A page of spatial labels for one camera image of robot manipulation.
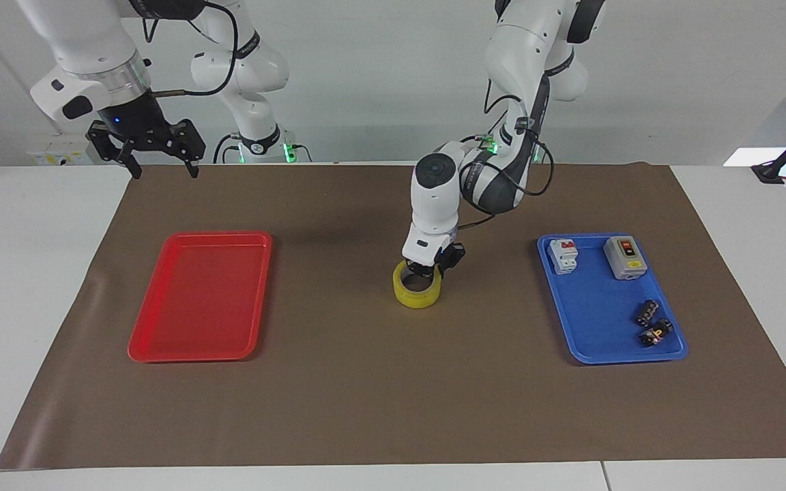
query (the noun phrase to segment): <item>yellow tape roll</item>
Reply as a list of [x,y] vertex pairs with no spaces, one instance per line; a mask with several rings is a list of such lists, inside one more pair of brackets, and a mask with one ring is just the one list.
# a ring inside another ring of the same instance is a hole
[[393,270],[393,293],[396,299],[407,308],[427,308],[433,305],[442,293],[442,276],[439,267],[433,270],[433,283],[422,292],[412,292],[402,284],[402,271],[405,270],[405,261],[402,261]]

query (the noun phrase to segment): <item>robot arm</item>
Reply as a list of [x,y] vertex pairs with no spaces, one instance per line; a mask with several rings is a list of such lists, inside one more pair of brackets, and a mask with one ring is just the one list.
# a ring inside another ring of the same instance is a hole
[[587,72],[573,44],[598,28],[602,3],[496,0],[499,21],[484,65],[493,86],[506,94],[500,100],[508,100],[508,114],[484,140],[493,144],[450,142],[418,162],[411,180],[411,230],[403,246],[405,276],[443,274],[465,255],[455,243],[460,196],[487,215],[521,202],[549,99],[573,100],[586,88]]
[[[224,6],[236,16],[238,43],[243,44],[237,50],[236,68],[230,82],[216,97],[227,106],[236,121],[242,155],[252,155],[254,162],[275,160],[290,152],[282,143],[290,143],[291,136],[277,124],[272,106],[260,93],[286,86],[290,69],[284,57],[268,46],[253,28],[242,0],[230,0]],[[230,19],[218,10],[203,12],[199,25],[203,34],[221,48],[196,54],[190,71],[196,84],[212,88],[227,75],[232,54],[232,26]]]
[[[103,160],[141,176],[134,150],[156,150],[181,159],[191,176],[205,143],[190,120],[169,124],[150,91],[150,77],[112,0],[16,0],[32,27],[50,44],[57,66],[31,88],[50,118],[68,122],[96,111],[87,138]],[[193,19],[197,0],[130,0],[146,18]],[[113,140],[122,143],[117,148]]]

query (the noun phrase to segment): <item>red tray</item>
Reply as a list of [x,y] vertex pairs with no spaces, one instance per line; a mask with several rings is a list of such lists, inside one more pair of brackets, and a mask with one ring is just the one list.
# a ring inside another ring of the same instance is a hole
[[222,361],[257,345],[272,237],[265,232],[175,233],[162,245],[129,357]]

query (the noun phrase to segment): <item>brown mat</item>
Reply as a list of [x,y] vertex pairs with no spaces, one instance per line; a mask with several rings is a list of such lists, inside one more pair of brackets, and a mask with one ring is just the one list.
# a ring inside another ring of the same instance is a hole
[[[461,233],[467,258],[423,311],[390,286],[410,173],[145,168],[0,469],[786,457],[786,369],[667,167],[559,166],[546,196]],[[226,229],[276,240],[257,351],[130,360],[163,240]],[[568,353],[534,242],[613,230],[645,248],[686,359],[581,366]]]

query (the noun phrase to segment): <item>white table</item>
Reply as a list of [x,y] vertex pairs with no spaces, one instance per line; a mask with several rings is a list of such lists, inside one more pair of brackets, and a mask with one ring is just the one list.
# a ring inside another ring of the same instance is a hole
[[[674,168],[786,364],[786,190]],[[0,450],[128,182],[116,167],[0,168]],[[777,489],[786,460],[0,472],[0,489]]]

